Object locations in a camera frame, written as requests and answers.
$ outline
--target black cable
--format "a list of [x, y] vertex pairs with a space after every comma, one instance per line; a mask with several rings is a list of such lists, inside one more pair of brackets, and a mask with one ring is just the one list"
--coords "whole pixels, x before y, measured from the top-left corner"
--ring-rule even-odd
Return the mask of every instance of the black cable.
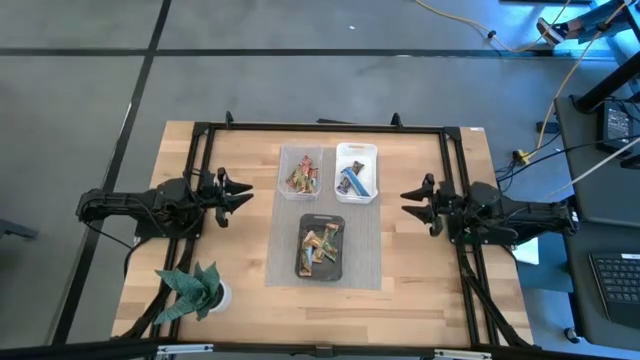
[[[551, 145], [551, 144], [553, 143], [553, 141], [554, 141], [555, 139], [557, 139], [559, 136], [560, 136], [560, 133], [557, 133], [554, 137], [552, 137], [552, 138], [551, 138], [551, 140], [547, 141], [544, 145], [540, 146], [537, 150], [534, 150], [534, 151], [530, 151], [530, 152], [525, 153], [525, 156], [527, 156], [527, 155], [529, 155], [529, 154], [531, 154], [531, 153], [533, 153], [533, 152], [539, 151], [540, 149], [543, 149], [543, 148], [545, 148], [546, 146]], [[505, 176], [505, 175], [506, 175], [506, 174], [508, 174], [510, 171], [513, 171], [513, 170], [514, 170], [515, 165], [516, 165], [516, 160], [511, 160], [511, 162], [509, 163], [509, 165], [507, 165], [507, 166], [505, 166], [505, 167], [502, 167], [502, 168], [500, 168], [500, 169], [496, 170], [495, 172], [496, 172], [496, 173], [504, 172], [505, 174], [504, 174], [503, 176]]]
[[142, 246], [142, 244], [146, 243], [147, 241], [151, 240], [151, 238], [144, 238], [144, 239], [140, 239], [140, 241], [131, 248], [131, 250], [129, 250], [127, 252], [127, 255], [124, 258], [124, 277], [127, 277], [127, 272], [129, 272], [129, 260], [131, 259], [131, 255], [133, 254], [134, 251], [136, 251], [136, 249], [138, 249], [140, 246]]
[[103, 236], [106, 236], [106, 237], [108, 237], [109, 239], [111, 239], [111, 240], [113, 240], [113, 241], [117, 242], [118, 244], [120, 244], [120, 245], [122, 245], [122, 246], [124, 246], [124, 247], [129, 248], [129, 250], [133, 249], [131, 246], [127, 245], [124, 241], [122, 241], [122, 240], [118, 240], [118, 239], [116, 239], [115, 237], [113, 237], [113, 236], [111, 236], [111, 235], [109, 235], [109, 234], [105, 233], [104, 231], [101, 231], [101, 230], [98, 230], [98, 229], [94, 228], [93, 226], [91, 226], [91, 224], [89, 224], [89, 223], [87, 223], [87, 222], [83, 222], [83, 224], [85, 224], [89, 229], [91, 229], [91, 230], [93, 230], [93, 231], [97, 232], [98, 234], [103, 235]]
[[198, 217], [191, 223], [191, 225], [189, 225], [189, 227], [187, 227], [184, 231], [178, 234], [177, 237], [182, 237], [182, 235], [191, 231], [191, 229], [193, 229], [193, 227], [200, 222], [200, 219], [202, 219], [202, 216], [204, 215], [204, 213], [205, 211], [202, 208], [200, 208], [200, 215], [198, 215]]
[[[189, 272], [187, 264], [190, 262], [191, 254], [193, 251], [193, 241], [187, 241], [184, 251], [180, 257], [176, 269], [182, 272]], [[171, 288], [163, 281], [160, 285], [160, 291], [156, 297], [147, 306], [144, 313], [136, 320], [131, 329], [122, 334], [121, 338], [140, 338], [146, 328], [151, 324], [153, 319], [162, 311], [164, 304], [167, 302], [167, 298], [171, 293]]]
[[[569, 98], [571, 99], [571, 103], [573, 104], [573, 107], [577, 109], [575, 96], [569, 95]], [[635, 102], [633, 102], [633, 101], [631, 101], [629, 99], [623, 100], [623, 99], [620, 99], [620, 98], [615, 97], [613, 95], [607, 96], [606, 98], [604, 98], [603, 101], [613, 101], [614, 103], [619, 103], [618, 105], [622, 104], [621, 111], [624, 112], [627, 116], [629, 116], [632, 120], [640, 122], [640, 119], [638, 119], [637, 117], [634, 117], [633, 115], [629, 114], [629, 111], [627, 111], [627, 107], [624, 105], [624, 104], [627, 104], [627, 103], [631, 104], [631, 105], [633, 105], [634, 108], [636, 108], [636, 111], [638, 111], [640, 113], [640, 108], [638, 108], [638, 105]], [[580, 112], [582, 112], [583, 114], [595, 114], [598, 111], [597, 111], [597, 107], [596, 107], [595, 110], [591, 110], [591, 111], [588, 111], [588, 112], [584, 112], [584, 111], [580, 111]]]
[[156, 221], [156, 217], [151, 212], [151, 209], [149, 209], [149, 207], [145, 203], [143, 203], [141, 200], [138, 200], [136, 198], [129, 198], [127, 200], [133, 200], [133, 201], [137, 202], [138, 204], [140, 204], [140, 206], [142, 206], [144, 211], [146, 211], [147, 214], [149, 215], [149, 218], [153, 222], [153, 225], [155, 225], [156, 229], [158, 229], [158, 231], [160, 231], [160, 234], [164, 234], [164, 230], [162, 230], [162, 227], [160, 227], [160, 224], [158, 224], [158, 222]]
[[625, 139], [635, 139], [635, 138], [638, 138], [638, 137], [640, 137], [640, 135], [623, 136], [623, 137], [609, 139], [609, 140], [598, 140], [598, 141], [594, 141], [594, 142], [591, 142], [591, 143], [588, 143], [588, 144], [572, 146], [572, 147], [566, 148], [564, 150], [557, 151], [557, 152], [555, 152], [553, 154], [549, 154], [549, 155], [547, 155], [545, 157], [542, 157], [542, 158], [540, 158], [540, 159], [538, 159], [538, 160], [536, 160], [536, 161], [524, 166], [523, 168], [519, 169], [518, 171], [516, 171], [512, 175], [504, 176], [504, 177], [498, 179], [498, 181], [504, 181], [504, 180], [506, 180], [508, 178], [512, 178], [512, 177], [518, 175], [519, 173], [521, 173], [522, 171], [526, 170], [530, 166], [533, 166], [533, 165], [535, 165], [535, 164], [537, 164], [537, 163], [539, 163], [539, 162], [541, 162], [543, 160], [549, 159], [549, 158], [554, 157], [556, 155], [560, 155], [560, 154], [563, 154], [563, 153], [566, 153], [566, 152], [569, 152], [569, 151], [572, 151], [572, 150], [575, 150], [575, 149], [580, 149], [580, 148], [583, 148], [583, 147], [586, 147], [586, 146], [591, 146], [591, 145], [601, 144], [601, 143], [607, 143], [607, 142], [612, 142], [612, 141], [625, 140]]
[[[515, 161], [513, 162], [513, 165], [511, 166], [511, 169], [509, 169], [509, 172], [507, 172], [505, 174], [505, 176], [508, 176], [509, 174], [513, 174], [513, 170], [515, 169], [516, 164]], [[502, 189], [502, 193], [504, 194], [505, 192], [507, 192], [510, 188], [511, 185], [513, 184], [513, 177], [509, 178], [509, 184], [507, 186], [505, 186], [504, 189]]]
[[515, 216], [517, 213], [523, 211], [523, 210], [527, 210], [529, 208], [529, 206], [523, 206], [517, 210], [512, 211], [509, 215], [507, 215], [507, 217], [505, 217], [504, 221], [502, 222], [503, 224], [506, 224], [507, 221], [509, 221], [509, 219], [511, 219], [513, 216]]

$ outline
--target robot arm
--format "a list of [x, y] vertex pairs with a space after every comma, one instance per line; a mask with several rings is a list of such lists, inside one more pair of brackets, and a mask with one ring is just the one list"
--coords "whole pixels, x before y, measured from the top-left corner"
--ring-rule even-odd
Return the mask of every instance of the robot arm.
[[240, 194], [251, 185], [231, 181], [224, 168], [217, 177], [204, 170], [199, 174], [203, 186], [195, 194], [185, 178], [165, 181], [156, 189], [142, 193], [112, 193], [93, 189], [80, 197], [76, 216], [81, 222], [103, 220], [111, 215], [126, 215], [138, 221], [136, 235], [141, 237], [188, 236], [207, 209], [216, 209], [216, 221], [229, 226], [226, 213], [233, 213], [253, 194]]
[[431, 236], [438, 236], [443, 230], [443, 215], [448, 218], [450, 236], [464, 244], [517, 246], [548, 231], [573, 235], [578, 229], [575, 211], [566, 200], [514, 201], [491, 185], [479, 182], [473, 183], [463, 198], [450, 183], [441, 182], [436, 192], [434, 185], [433, 174], [427, 174], [419, 189], [400, 195], [413, 201], [428, 199], [425, 206], [402, 209], [423, 223], [430, 223]]

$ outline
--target black clamp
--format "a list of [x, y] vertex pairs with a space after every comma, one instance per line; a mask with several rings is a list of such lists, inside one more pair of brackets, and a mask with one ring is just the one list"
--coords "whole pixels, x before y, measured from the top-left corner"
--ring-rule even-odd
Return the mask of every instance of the black clamp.
[[450, 203], [453, 195], [455, 197], [455, 189], [452, 184], [441, 182], [437, 193], [434, 193], [433, 187], [436, 180], [433, 174], [427, 174], [422, 180], [422, 186], [419, 189], [400, 194], [400, 197], [412, 201], [422, 201], [425, 198], [429, 200], [429, 204], [425, 206], [402, 206], [402, 210], [417, 217], [423, 224], [430, 223], [429, 234], [438, 236], [444, 229], [442, 217], [438, 216], [438, 207], [440, 204]]
[[396, 129], [402, 129], [404, 127], [404, 125], [402, 125], [402, 120], [400, 119], [400, 114], [393, 113], [393, 116], [391, 117], [390, 125], [395, 126]]
[[317, 358], [331, 358], [336, 356], [333, 353], [333, 346], [331, 345], [316, 345], [315, 357]]
[[316, 123], [318, 124], [353, 124], [348, 121], [331, 120], [331, 119], [323, 119], [323, 118], [319, 118], [318, 120], [316, 120]]
[[231, 123], [233, 123], [234, 120], [233, 120], [233, 116], [231, 115], [230, 111], [227, 111], [227, 113], [225, 114], [224, 122], [226, 124], [227, 130], [231, 130]]
[[193, 125], [193, 136], [204, 135], [211, 128], [211, 123], [208, 122], [197, 122]]
[[80, 197], [76, 216], [83, 223], [125, 215], [138, 221], [136, 236], [141, 238], [196, 238], [201, 234], [207, 209], [215, 209], [220, 227], [229, 226], [227, 213], [233, 214], [253, 194], [243, 194], [252, 185], [229, 179], [224, 168], [216, 176], [200, 170], [202, 189], [198, 194], [186, 178], [169, 179], [155, 189], [141, 193], [112, 193], [90, 190]]

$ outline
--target black metal frame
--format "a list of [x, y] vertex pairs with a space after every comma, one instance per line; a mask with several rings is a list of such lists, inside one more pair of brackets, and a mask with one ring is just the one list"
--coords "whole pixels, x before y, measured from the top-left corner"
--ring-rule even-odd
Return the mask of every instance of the black metal frame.
[[[496, 345], [478, 345], [469, 348], [442, 349], [432, 347], [389, 347], [389, 346], [314, 346], [297, 344], [280, 344], [267, 346], [264, 344], [239, 343], [189, 343], [178, 342], [171, 338], [158, 339], [118, 339], [83, 344], [39, 346], [33, 348], [0, 350], [2, 360], [118, 360], [134, 359], [142, 356], [153, 357], [160, 350], [167, 352], [172, 345], [199, 345], [207, 352], [241, 352], [241, 353], [280, 353], [289, 355], [311, 355], [315, 357], [334, 357], [339, 355], [376, 355], [376, 356], [414, 356], [433, 359], [435, 356], [450, 356], [446, 352], [467, 351], [476, 354], [490, 354], [493, 360], [609, 360], [610, 358], [573, 355], [539, 348], [518, 348]], [[476, 355], [474, 358], [489, 358]]]
[[593, 111], [614, 91], [638, 74], [640, 74], [640, 52], [637, 52], [588, 93], [576, 100], [576, 109], [584, 113]]
[[[74, 57], [455, 57], [455, 58], [540, 58], [576, 60], [580, 50], [531, 49], [519, 53], [490, 49], [140, 49], [140, 48], [0, 48], [0, 56], [74, 56]], [[610, 61], [610, 50], [589, 50], [585, 59]]]
[[[462, 188], [464, 194], [467, 194], [469, 188], [469, 178], [466, 168], [466, 160], [464, 156], [464, 149], [462, 146], [462, 137], [460, 134], [460, 128], [458, 127], [422, 127], [422, 126], [404, 126], [400, 120], [400, 116], [396, 113], [393, 115], [390, 125], [356, 125], [349, 123], [324, 123], [324, 124], [274, 124], [274, 123], [237, 123], [234, 121], [230, 112], [226, 113], [224, 123], [202, 123], [198, 122], [194, 124], [193, 136], [189, 147], [189, 155], [187, 156], [187, 164], [185, 166], [185, 176], [190, 175], [193, 171], [193, 162], [195, 159], [195, 153], [199, 146], [201, 136], [206, 132], [207, 139], [205, 142], [205, 149], [202, 160], [202, 168], [208, 167], [209, 161], [212, 155], [214, 134], [216, 130], [234, 130], [234, 131], [321, 131], [321, 132], [358, 132], [358, 133], [409, 133], [409, 134], [425, 134], [425, 135], [437, 135], [440, 143], [440, 151], [442, 155], [442, 166], [445, 173], [445, 181], [454, 182], [451, 158], [449, 154], [449, 141], [453, 142], [456, 159], [458, 163], [458, 171], [460, 174], [460, 180], [462, 182]], [[201, 178], [198, 181], [198, 191], [201, 187]], [[173, 266], [175, 259], [176, 247], [178, 241], [171, 239], [169, 242], [169, 248], [165, 259], [165, 269], [169, 269]], [[195, 239], [187, 239], [187, 241], [195, 242]], [[462, 244], [456, 244], [456, 253], [459, 260], [460, 269], [460, 281], [463, 289], [463, 298], [465, 304], [465, 312], [467, 317], [469, 339], [472, 345], [480, 344], [480, 336], [478, 333], [478, 324], [475, 316], [473, 292], [469, 287], [469, 284], [465, 281], [462, 273], [462, 265], [460, 263], [460, 257], [467, 256], [465, 246]], [[186, 254], [187, 266], [190, 266], [193, 246], [190, 247], [191, 253]], [[483, 290], [489, 293], [489, 284], [485, 269], [484, 258], [482, 256], [482, 248], [476, 246], [473, 249], [474, 260], [476, 263], [476, 269], [478, 271], [478, 280]], [[489, 313], [485, 311], [485, 319], [487, 322], [487, 331], [489, 334], [489, 343], [492, 345], [498, 345], [499, 340], [497, 336], [497, 329], [489, 316]], [[178, 329], [180, 326], [180, 319], [174, 320], [171, 323], [169, 330], [169, 337], [177, 339]], [[159, 327], [154, 326], [151, 331], [151, 337], [157, 337], [159, 335]]]

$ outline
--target white pot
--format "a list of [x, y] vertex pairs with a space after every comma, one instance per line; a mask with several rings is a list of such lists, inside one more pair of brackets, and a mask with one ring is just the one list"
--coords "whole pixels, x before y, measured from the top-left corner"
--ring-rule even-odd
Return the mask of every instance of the white pot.
[[229, 307], [229, 304], [231, 304], [231, 286], [223, 280], [220, 280], [220, 285], [222, 285], [222, 290], [224, 292], [222, 295], [222, 301], [220, 301], [218, 305], [212, 307], [211, 310], [209, 310], [209, 313], [223, 312]]

